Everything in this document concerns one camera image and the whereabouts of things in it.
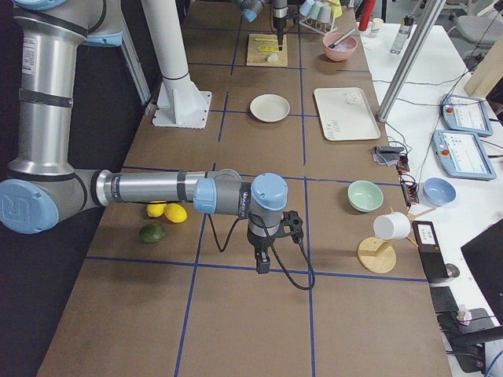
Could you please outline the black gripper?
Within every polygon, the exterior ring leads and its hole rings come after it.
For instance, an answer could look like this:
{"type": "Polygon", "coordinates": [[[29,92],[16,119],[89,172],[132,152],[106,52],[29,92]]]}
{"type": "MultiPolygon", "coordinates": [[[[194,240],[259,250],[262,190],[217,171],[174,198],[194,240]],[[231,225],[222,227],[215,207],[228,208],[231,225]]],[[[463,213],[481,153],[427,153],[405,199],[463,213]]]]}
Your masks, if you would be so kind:
{"type": "Polygon", "coordinates": [[[296,11],[290,11],[287,6],[283,8],[273,7],[273,26],[277,34],[277,48],[279,51],[283,50],[287,20],[297,21],[298,19],[298,13],[296,11]]]}
{"type": "Polygon", "coordinates": [[[266,274],[270,271],[268,249],[274,245],[277,238],[291,237],[292,241],[303,244],[303,220],[295,210],[284,211],[273,221],[267,221],[266,216],[249,214],[247,238],[255,250],[256,272],[266,274]]]}

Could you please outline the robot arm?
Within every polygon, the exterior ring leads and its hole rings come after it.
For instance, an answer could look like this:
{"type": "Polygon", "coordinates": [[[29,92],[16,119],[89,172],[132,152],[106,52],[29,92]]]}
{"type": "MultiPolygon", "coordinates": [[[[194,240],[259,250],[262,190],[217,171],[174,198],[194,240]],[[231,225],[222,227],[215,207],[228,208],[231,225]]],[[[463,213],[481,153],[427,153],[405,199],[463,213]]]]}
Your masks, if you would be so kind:
{"type": "MultiPolygon", "coordinates": [[[[206,20],[217,13],[224,27],[206,32],[189,30],[191,42],[203,42],[202,50],[191,49],[189,67],[198,83],[214,90],[213,110],[222,109],[229,97],[234,109],[244,107],[251,91],[230,88],[230,81],[246,72],[243,64],[239,18],[226,5],[208,3],[189,11],[189,20],[206,20]]],[[[115,49],[82,47],[78,51],[76,106],[70,132],[69,160],[84,169],[207,168],[223,164],[223,148],[200,132],[161,130],[158,143],[143,144],[135,138],[140,122],[138,97],[123,58],[115,49]]],[[[98,224],[102,209],[87,210],[46,232],[24,236],[1,231],[1,282],[13,280],[72,280],[86,259],[161,265],[191,265],[196,255],[195,229],[201,217],[194,214],[188,225],[173,225],[158,244],[140,241],[134,230],[119,223],[137,220],[135,205],[110,210],[109,229],[98,224]]]]}
{"type": "Polygon", "coordinates": [[[263,11],[265,5],[270,5],[274,33],[277,36],[277,48],[279,51],[284,47],[284,36],[288,20],[298,20],[298,13],[288,7],[287,0],[238,0],[234,1],[240,9],[241,16],[249,23],[253,22],[263,11]]]}

